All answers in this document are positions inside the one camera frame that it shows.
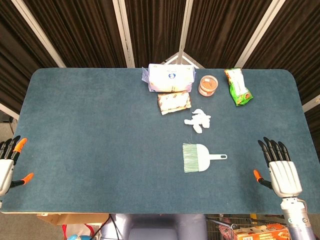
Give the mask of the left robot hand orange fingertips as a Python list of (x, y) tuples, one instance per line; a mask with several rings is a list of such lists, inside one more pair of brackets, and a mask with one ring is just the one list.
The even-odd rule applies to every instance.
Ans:
[(34, 177), (31, 172), (20, 180), (13, 180), (18, 158), (27, 141), (27, 138), (21, 139), (18, 135), (0, 142), (0, 197), (7, 194), (11, 188), (26, 185)]

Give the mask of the white triangular partition foot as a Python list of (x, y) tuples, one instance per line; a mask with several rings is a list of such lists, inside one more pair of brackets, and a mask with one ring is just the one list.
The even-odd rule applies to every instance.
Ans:
[(162, 65), (175, 65), (175, 64), (182, 64), (182, 65), (191, 65), (195, 69), (204, 69), (204, 66), (189, 56), (187, 53), (183, 52), (182, 57), (179, 57), (179, 53), (175, 53), (174, 55), (167, 58), (165, 61), (161, 63)]

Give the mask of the large white purple tissue pack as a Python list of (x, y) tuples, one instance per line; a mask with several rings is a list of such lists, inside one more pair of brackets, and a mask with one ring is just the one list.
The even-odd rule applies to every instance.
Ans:
[(148, 90), (156, 93), (191, 92), (195, 81), (195, 68), (184, 64), (154, 64), (142, 67), (141, 80)]

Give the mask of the mint green hand brush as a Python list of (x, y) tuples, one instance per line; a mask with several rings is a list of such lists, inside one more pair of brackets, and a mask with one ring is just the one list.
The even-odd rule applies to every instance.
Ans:
[(210, 154), (208, 148), (203, 144), (182, 145), (183, 170), (185, 173), (204, 172), (211, 164), (211, 161), (226, 160), (226, 154)]

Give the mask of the orange printed carton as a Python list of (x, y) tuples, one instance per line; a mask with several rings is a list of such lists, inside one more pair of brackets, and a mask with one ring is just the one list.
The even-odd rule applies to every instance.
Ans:
[(233, 230), (233, 240), (291, 240), (289, 230), (279, 223)]

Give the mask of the brown cardboard box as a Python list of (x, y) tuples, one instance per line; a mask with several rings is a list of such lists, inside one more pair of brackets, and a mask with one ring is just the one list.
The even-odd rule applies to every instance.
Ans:
[(108, 218), (108, 213), (42, 213), (36, 215), (38, 219), (55, 225), (68, 224), (93, 224), (104, 223)]

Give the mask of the round clear snack jar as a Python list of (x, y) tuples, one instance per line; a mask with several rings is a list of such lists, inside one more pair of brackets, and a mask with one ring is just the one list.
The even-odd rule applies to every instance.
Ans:
[(218, 79), (213, 75), (205, 75), (198, 85), (198, 92), (204, 97), (212, 96), (218, 88)]

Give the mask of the blue table cloth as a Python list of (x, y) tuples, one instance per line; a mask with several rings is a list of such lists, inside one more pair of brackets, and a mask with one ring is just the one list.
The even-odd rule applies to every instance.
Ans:
[[(139, 68), (43, 68), (29, 83), (16, 134), (27, 138), (4, 213), (280, 214), (281, 199), (258, 184), (269, 172), (259, 140), (282, 142), (310, 213), (320, 213), (320, 163), (296, 81), (284, 69), (244, 69), (253, 99), (236, 106), (223, 69), (198, 69), (193, 109), (211, 116), (197, 134), (191, 109), (162, 115)], [(217, 78), (212, 96), (198, 91)], [(207, 170), (184, 172), (183, 144), (202, 144)]]

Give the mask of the green white snack bag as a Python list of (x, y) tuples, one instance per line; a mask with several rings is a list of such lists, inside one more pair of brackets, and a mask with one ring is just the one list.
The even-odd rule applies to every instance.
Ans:
[(244, 76), (241, 68), (225, 69), (224, 73), (229, 84), (229, 93), (236, 106), (246, 105), (253, 95), (245, 86)]

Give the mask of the white partition post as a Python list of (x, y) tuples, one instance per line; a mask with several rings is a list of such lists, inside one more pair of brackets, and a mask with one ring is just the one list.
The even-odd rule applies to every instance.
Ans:
[(245, 63), (248, 61), (249, 57), (257, 47), (258, 43), (268, 30), (269, 26), (275, 19), (276, 15), (284, 5), (286, 0), (272, 0), (263, 17), (261, 18), (259, 24), (257, 25), (255, 31), (253, 32), (251, 38), (249, 39), (247, 45), (245, 46), (243, 52), (241, 53), (239, 59), (235, 64), (235, 68), (243, 68)]
[(182, 29), (181, 29), (181, 36), (180, 36), (180, 42), (179, 42), (179, 51), (178, 51), (178, 58), (177, 58), (177, 64), (182, 63), (182, 57), (186, 45), (188, 30), (189, 30), (189, 24), (190, 24), (190, 18), (193, 8), (193, 2), (194, 0), (186, 0), (185, 1), (185, 10), (183, 15), (183, 22), (182, 22)]
[(112, 0), (126, 66), (135, 68), (135, 60), (125, 0)]
[(18, 10), (18, 12), (21, 14), (23, 19), (26, 21), (28, 26), (31, 28), (31, 30), (38, 38), (40, 43), (52, 57), (57, 66), (59, 68), (66, 68), (67, 66), (64, 63), (63, 59), (61, 58), (61, 56), (49, 40), (48, 36), (46, 35), (42, 27), (39, 25), (38, 21), (36, 20), (32, 12), (29, 10), (28, 6), (25, 4), (25, 2), (23, 0), (11, 0), (11, 2)]

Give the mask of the red white plastic bag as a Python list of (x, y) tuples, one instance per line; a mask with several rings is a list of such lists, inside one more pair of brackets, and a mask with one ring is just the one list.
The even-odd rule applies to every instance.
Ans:
[(98, 225), (92, 224), (63, 224), (64, 240), (98, 240), (100, 234)]

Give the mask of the small beige red-print snack pack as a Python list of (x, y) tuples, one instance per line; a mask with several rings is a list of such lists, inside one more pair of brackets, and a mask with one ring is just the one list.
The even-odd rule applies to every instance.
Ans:
[(157, 102), (162, 115), (192, 107), (191, 98), (187, 91), (158, 94)]

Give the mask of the right robot hand orange thumb tip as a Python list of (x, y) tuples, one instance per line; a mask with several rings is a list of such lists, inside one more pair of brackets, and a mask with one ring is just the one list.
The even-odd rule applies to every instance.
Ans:
[(253, 175), (256, 181), (274, 191), (280, 198), (294, 198), (303, 191), (295, 164), (291, 161), (287, 147), (281, 141), (264, 137), (258, 141), (270, 175), (270, 181), (265, 180), (255, 169)]

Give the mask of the brown curtain panel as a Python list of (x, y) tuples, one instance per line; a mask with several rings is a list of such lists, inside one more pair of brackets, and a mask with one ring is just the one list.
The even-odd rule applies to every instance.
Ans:
[(204, 68), (235, 66), (272, 0), (193, 0), (184, 52)]
[(285, 0), (244, 68), (289, 71), (302, 104), (319, 95), (320, 0)]
[(20, 113), (30, 79), (57, 64), (11, 0), (0, 0), (0, 104)]
[(23, 0), (68, 68), (127, 66), (113, 0)]
[(124, 0), (137, 68), (179, 51), (186, 0)]

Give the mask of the white partition rail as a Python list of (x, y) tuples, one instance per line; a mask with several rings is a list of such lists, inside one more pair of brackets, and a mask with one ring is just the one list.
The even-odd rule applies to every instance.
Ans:
[(2, 103), (0, 103), (0, 111), (4, 112), (5, 114), (9, 115), (10, 117), (16, 120), (19, 120), (20, 115), (14, 112), (13, 110), (11, 110), (10, 108), (6, 107), (5, 105), (3, 105)]
[(319, 104), (320, 104), (320, 94), (302, 105), (303, 112), (306, 113), (307, 111), (318, 106)]

